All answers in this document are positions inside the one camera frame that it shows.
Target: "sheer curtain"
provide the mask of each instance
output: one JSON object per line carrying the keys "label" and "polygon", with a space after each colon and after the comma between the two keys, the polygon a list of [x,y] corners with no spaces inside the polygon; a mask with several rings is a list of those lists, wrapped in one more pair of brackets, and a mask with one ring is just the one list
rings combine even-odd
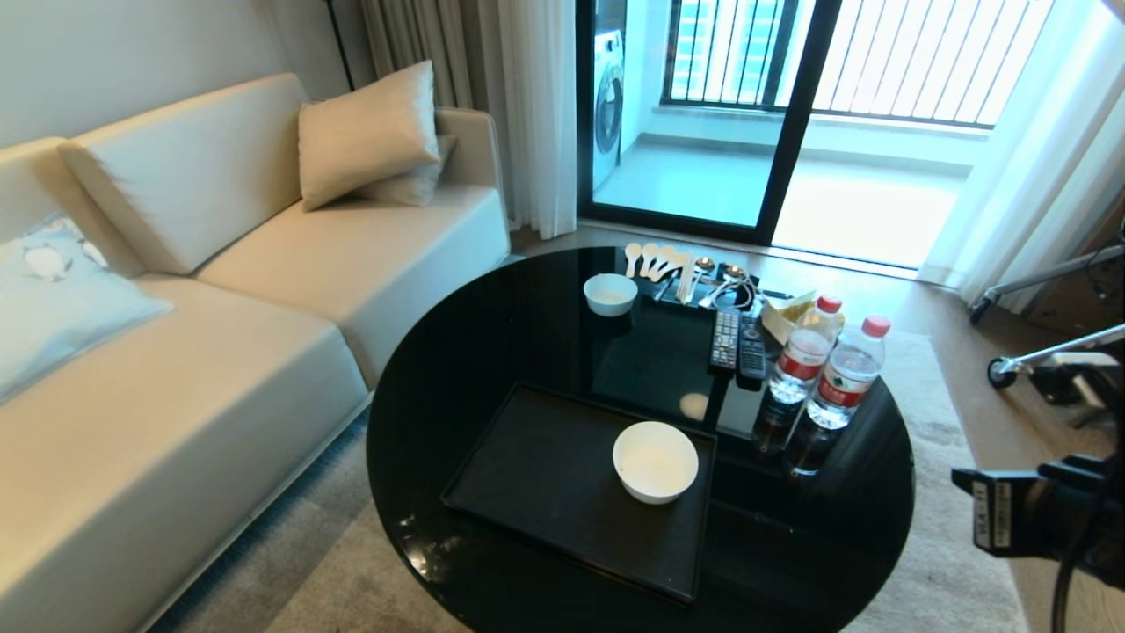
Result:
{"label": "sheer curtain", "polygon": [[376,74],[434,63],[438,105],[496,120],[512,227],[577,224],[574,0],[363,0]]}
{"label": "sheer curtain", "polygon": [[[1066,259],[1125,182],[1125,24],[1056,1],[986,155],[919,270],[969,302]],[[1018,311],[1034,289],[1005,296]]]}

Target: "black tray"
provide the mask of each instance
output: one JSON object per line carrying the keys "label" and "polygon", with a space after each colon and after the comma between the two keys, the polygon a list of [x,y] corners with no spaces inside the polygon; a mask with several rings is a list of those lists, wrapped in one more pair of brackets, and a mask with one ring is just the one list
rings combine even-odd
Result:
{"label": "black tray", "polygon": [[716,440],[684,431],[695,482],[664,506],[633,499],[613,469],[618,434],[644,418],[518,383],[442,503],[636,587],[695,599]]}

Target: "floor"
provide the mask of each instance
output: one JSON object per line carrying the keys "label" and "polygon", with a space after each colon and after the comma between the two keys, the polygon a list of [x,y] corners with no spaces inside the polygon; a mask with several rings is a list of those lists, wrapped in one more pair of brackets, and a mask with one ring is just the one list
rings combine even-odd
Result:
{"label": "floor", "polygon": [[[577,232],[549,242],[539,239],[531,230],[513,233],[513,250],[531,256],[632,241],[645,239],[626,230],[579,225]],[[1047,406],[1026,380],[1002,392],[994,391],[986,380],[986,367],[991,359],[1053,345],[1066,338],[1064,335],[1032,326],[1001,309],[990,310],[978,327],[971,327],[965,306],[956,295],[917,281],[741,252],[735,244],[729,250],[698,244],[692,247],[696,254],[736,263],[759,274],[766,289],[802,293],[819,288],[839,293],[849,323],[878,311],[890,318],[896,331],[929,336],[981,469],[1028,470],[1071,453],[1105,458],[1113,452],[1110,425],[1072,429],[1068,423],[1074,414]],[[970,537],[969,526],[965,537]],[[1012,562],[1032,633],[1050,631],[1055,568],[1056,563],[1042,560]],[[1077,573],[1068,622],[1071,633],[1125,631],[1125,596]]]}
{"label": "floor", "polygon": [[[638,142],[594,200],[754,225],[772,160]],[[917,268],[963,183],[954,175],[799,160],[774,245]]]}

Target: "wheel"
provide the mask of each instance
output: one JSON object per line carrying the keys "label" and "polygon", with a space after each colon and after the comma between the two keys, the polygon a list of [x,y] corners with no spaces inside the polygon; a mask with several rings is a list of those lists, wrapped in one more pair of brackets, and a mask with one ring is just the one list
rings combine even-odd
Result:
{"label": "wheel", "polygon": [[1004,359],[993,359],[988,364],[988,382],[994,389],[1008,389],[1016,382],[1017,376],[1015,372],[1000,373],[996,371],[996,368],[1004,362]]}
{"label": "wheel", "polygon": [[981,316],[984,315],[984,311],[987,311],[989,307],[992,307],[991,298],[983,297],[980,300],[978,300],[976,305],[973,306],[972,313],[969,314],[969,323],[972,324],[973,326],[979,324],[981,320]]}

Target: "washing machine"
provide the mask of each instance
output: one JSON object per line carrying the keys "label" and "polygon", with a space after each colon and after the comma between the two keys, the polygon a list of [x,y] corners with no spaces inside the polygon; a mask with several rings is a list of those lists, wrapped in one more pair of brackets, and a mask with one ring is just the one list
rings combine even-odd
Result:
{"label": "washing machine", "polygon": [[621,30],[594,36],[594,188],[621,160],[621,101],[624,88]]}

